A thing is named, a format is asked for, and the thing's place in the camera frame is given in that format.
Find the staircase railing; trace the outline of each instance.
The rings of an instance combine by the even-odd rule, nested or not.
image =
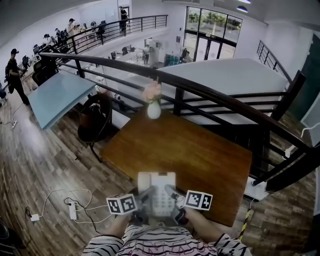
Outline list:
[[[290,84],[292,83],[292,79],[288,75],[285,68],[281,65],[281,63],[276,58],[276,56],[269,50],[269,48],[261,40],[259,42],[259,46],[256,53],[259,55],[259,60],[261,61],[261,63],[273,69],[274,71],[282,74]]]
[[[84,56],[84,55],[75,55],[75,54],[62,54],[62,53],[41,53],[40,54],[44,59],[46,59],[46,57],[48,58],[54,58],[54,59],[68,59],[68,60],[75,60],[76,65],[70,65],[70,64],[65,64],[62,62],[57,61],[56,63],[58,65],[62,65],[62,66],[67,66],[73,69],[76,69],[78,74],[80,75],[80,77],[85,78],[85,73],[89,73],[89,74],[93,74],[96,76],[100,76],[102,78],[105,78],[107,80],[110,81],[114,81],[117,83],[120,83],[124,86],[127,86],[129,88],[135,89],[135,90],[139,90],[142,91],[144,89],[143,86],[134,84],[132,82],[129,81],[125,81],[107,74],[103,74],[103,73],[99,73],[96,71],[92,71],[92,70],[88,70],[88,69],[84,69],[81,67],[80,62],[85,62],[85,63],[91,63],[91,64],[96,64],[96,65],[102,65],[105,67],[109,67],[109,68],[113,68],[113,69],[117,69],[117,70],[121,70],[121,71],[125,71],[125,72],[129,72],[129,73],[134,73],[146,78],[152,78],[153,80],[158,80],[159,83],[164,83],[166,85],[169,86],[173,86],[175,87],[175,98],[167,96],[167,95],[162,95],[161,99],[166,101],[167,103],[172,103],[173,104],[173,109],[172,112],[175,115],[180,116],[181,115],[181,109],[188,109],[194,113],[196,113],[197,115],[200,115],[202,117],[208,118],[209,120],[215,121],[223,126],[228,126],[228,127],[232,127],[233,124],[231,124],[230,122],[214,115],[208,112],[205,112],[203,110],[201,110],[198,107],[189,105],[188,102],[189,100],[183,100],[183,96],[184,96],[184,92],[190,92],[198,97],[200,97],[201,99],[205,100],[205,101],[212,101],[216,104],[219,104],[222,107],[225,107],[227,109],[229,109],[230,111],[233,111],[234,113],[240,114],[250,120],[252,120],[253,122],[257,123],[258,125],[260,125],[261,127],[277,134],[278,136],[280,136],[281,138],[283,138],[284,140],[286,140],[287,142],[289,142],[292,145],[295,145],[297,147],[297,150],[290,156],[290,157],[286,157],[285,152],[283,152],[283,150],[281,150],[280,148],[278,148],[277,146],[269,143],[268,141],[266,142],[266,146],[274,151],[275,153],[281,155],[284,158],[284,161],[281,162],[280,164],[273,164],[271,162],[270,159],[268,159],[265,156],[261,156],[261,155],[257,155],[259,158],[261,158],[264,162],[268,163],[268,164],[272,164],[273,168],[270,171],[266,171],[264,173],[264,175],[260,176],[259,178],[257,178],[254,182],[254,185],[257,185],[261,182],[264,181],[268,181],[267,184],[272,184],[273,186],[269,186],[267,187],[268,191],[277,191],[280,190],[282,188],[284,188],[285,186],[288,186],[288,183],[286,182],[285,186],[281,186],[281,182],[279,185],[279,182],[277,179],[277,175],[281,172],[286,172],[286,168],[291,165],[289,167],[289,169],[293,169],[293,173],[296,172],[296,178],[299,177],[299,179],[301,178],[301,176],[303,175],[302,173],[304,173],[305,175],[307,175],[309,172],[313,171],[313,169],[310,169],[308,166],[305,166],[304,169],[300,169],[300,170],[295,170],[294,166],[301,166],[301,161],[306,161],[306,158],[308,161],[310,162],[310,166],[314,167],[314,166],[319,166],[320,165],[320,157],[311,157],[311,156],[315,156],[316,154],[320,153],[320,147],[310,147],[307,144],[305,144],[299,137],[293,135],[292,133],[290,133],[286,127],[284,127],[282,124],[280,124],[279,122],[277,122],[275,119],[267,116],[266,114],[262,113],[261,111],[251,107],[248,104],[245,104],[241,101],[239,101],[238,99],[223,94],[219,91],[216,91],[212,88],[208,88],[202,84],[196,83],[194,81],[191,80],[187,80],[183,77],[179,77],[161,70],[157,70],[157,69],[153,69],[153,68],[149,68],[149,67],[144,67],[144,66],[139,66],[139,65],[135,65],[135,64],[131,64],[131,63],[127,63],[127,62],[122,62],[122,61],[114,61],[111,59],[106,59],[106,58],[101,58],[101,57],[93,57],[93,56]],[[298,72],[296,77],[295,77],[295,81],[299,81],[299,80],[303,80],[304,81],[305,77],[301,74],[301,72]],[[140,98],[136,98],[132,95],[129,95],[121,90],[117,90],[114,88],[111,88],[105,84],[90,80],[93,83],[95,83],[96,85],[98,85],[101,88],[104,88],[110,92],[119,94],[122,97],[125,97],[141,106],[145,105],[146,103],[144,101],[142,101]],[[116,99],[112,99],[114,102],[118,103],[118,104],[122,104],[123,108],[128,109],[129,111],[131,111],[132,113],[135,113],[138,109],[136,107],[132,107],[128,104],[123,104],[121,101],[116,100]],[[120,109],[116,109],[116,111],[126,115],[126,113],[124,113],[124,111],[120,110]],[[295,182],[298,179],[295,179],[295,177],[290,176],[290,181]]]
[[[55,53],[81,54],[91,48],[135,32],[156,29],[167,26],[168,15],[153,15],[137,18],[128,18],[111,23],[103,23],[72,35],[52,46],[40,50]]]

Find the wooden floor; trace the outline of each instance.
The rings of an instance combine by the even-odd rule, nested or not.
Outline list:
[[[31,79],[24,83],[26,94],[32,86]],[[16,91],[8,98],[0,108],[0,119],[4,123],[21,105]],[[29,107],[22,105],[14,119],[18,120],[14,130],[10,124],[0,125],[0,216],[24,242],[30,237],[25,226],[25,207],[30,208],[31,214],[41,214],[50,191],[89,189],[93,193],[90,206],[97,207],[106,204],[106,197],[130,191],[135,186],[123,173],[110,169],[106,163],[99,163],[87,145],[78,139],[76,108],[52,128],[78,156],[76,161],[66,156],[46,132],[40,130]],[[97,152],[103,143],[95,145]],[[252,248],[253,255],[293,255],[300,251],[310,228],[314,194],[315,179],[311,173],[296,184],[253,203],[243,238],[243,242]],[[77,224],[70,220],[69,209],[63,203],[66,197],[83,204],[90,198],[86,191],[54,192],[46,204],[43,218],[35,223],[27,220],[32,240],[26,250],[20,251],[22,255],[80,255],[88,241],[97,235],[92,224]],[[250,200],[244,198],[233,227],[218,226],[232,237],[238,237],[249,204]],[[95,221],[109,215],[107,207],[89,213]],[[81,212],[78,221],[90,220]],[[112,218],[96,224],[97,230],[103,233],[111,221]]]

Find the black railing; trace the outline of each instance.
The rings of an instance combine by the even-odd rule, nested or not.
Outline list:
[[[259,60],[261,63],[265,64],[269,68],[273,69],[274,71],[282,74],[288,82],[291,84],[293,81],[288,75],[287,71],[284,69],[284,67],[281,65],[279,60],[276,58],[276,56],[269,50],[269,48],[265,45],[264,42],[260,40],[258,50],[256,53],[259,56]]]
[[[110,40],[125,37],[135,32],[166,27],[167,20],[168,15],[154,15],[103,23],[70,36],[55,45],[45,47],[40,53],[81,54]]]
[[[270,144],[269,141],[265,142],[265,146],[268,147],[270,150],[274,151],[275,153],[283,156],[285,160],[280,163],[280,164],[275,164],[273,163],[268,157],[262,156],[261,154],[257,152],[253,152],[253,155],[255,155],[257,158],[261,159],[263,162],[269,164],[270,166],[273,167],[270,171],[263,170],[263,175],[258,177],[256,181],[254,182],[254,185],[257,185],[263,181],[267,181],[270,178],[274,179],[274,175],[277,175],[278,173],[282,172],[285,168],[287,168],[290,164],[292,164],[294,161],[296,161],[302,154],[305,154],[306,156],[309,154],[314,154],[315,149],[309,147],[307,144],[305,144],[300,138],[296,137],[292,133],[290,133],[283,125],[281,125],[279,122],[274,120],[273,118],[267,116],[264,114],[262,111],[255,109],[251,107],[250,105],[254,105],[257,103],[250,103],[246,104],[244,102],[239,101],[236,98],[252,98],[252,97],[267,97],[267,96],[283,96],[286,97],[288,96],[288,92],[268,92],[268,93],[251,93],[251,94],[238,94],[238,95],[225,95],[221,92],[218,92],[212,88],[206,87],[202,84],[196,83],[191,80],[187,80],[183,77],[179,77],[158,69],[153,69],[149,67],[144,67],[144,66],[139,66],[135,64],[130,64],[122,61],[114,61],[111,59],[106,59],[106,58],[100,58],[100,57],[92,57],[92,56],[84,56],[84,55],[75,55],[75,54],[61,54],[61,53],[41,53],[40,54],[42,57],[48,57],[48,58],[55,58],[57,59],[70,59],[70,60],[75,60],[76,66],[70,65],[70,64],[65,64],[62,62],[57,61],[56,63],[58,65],[62,66],[67,66],[70,68],[73,68],[78,71],[81,77],[84,77],[84,73],[90,73],[96,76],[103,77],[107,80],[111,80],[117,83],[120,83],[122,85],[125,85],[129,88],[133,88],[139,91],[142,91],[144,89],[143,86],[134,84],[129,81],[125,81],[107,74],[99,73],[96,71],[84,69],[80,66],[80,62],[85,62],[85,63],[91,63],[91,64],[96,64],[96,65],[102,65],[106,67],[110,67],[113,69],[125,71],[125,72],[130,72],[134,73],[146,78],[151,78],[154,80],[158,80],[159,83],[164,83],[170,86],[175,87],[175,98],[169,97],[167,95],[162,95],[161,99],[166,101],[164,105],[169,105],[173,104],[173,108],[171,109],[173,114],[181,116],[182,113],[181,111],[186,109],[189,110],[197,115],[200,115],[202,117],[208,118],[209,120],[215,121],[221,125],[229,127],[233,127],[234,125],[229,123],[228,121],[216,116],[216,112],[206,112],[202,110],[202,107],[200,106],[192,106],[188,103],[192,101],[211,101],[215,104],[218,104],[220,107],[227,108],[228,111],[232,111],[233,113],[240,114],[253,122],[257,123],[260,125],[260,127],[273,132],[277,134],[278,136],[282,137],[284,140],[288,141],[290,144],[295,145],[298,150],[292,154],[289,158],[284,157],[285,152],[278,148],[277,146]],[[294,81],[301,81],[303,80],[304,76],[301,74],[301,72],[297,72],[296,74],[296,79]],[[120,96],[123,96],[124,98],[127,98],[135,103],[138,103],[141,105],[145,105],[146,103],[142,101],[139,98],[136,98],[132,95],[129,95],[121,90],[117,90],[114,88],[111,88],[105,84],[92,81],[99,87],[102,87],[106,90],[109,90],[110,92],[113,92],[115,94],[118,94]],[[184,99],[184,92],[189,92],[197,96],[197,98],[193,99]],[[123,108],[127,109],[130,113],[135,113],[139,108],[141,107],[133,107],[130,106],[129,104],[123,104]],[[126,113],[123,110],[116,109],[118,112],[124,114],[124,115],[131,115]]]

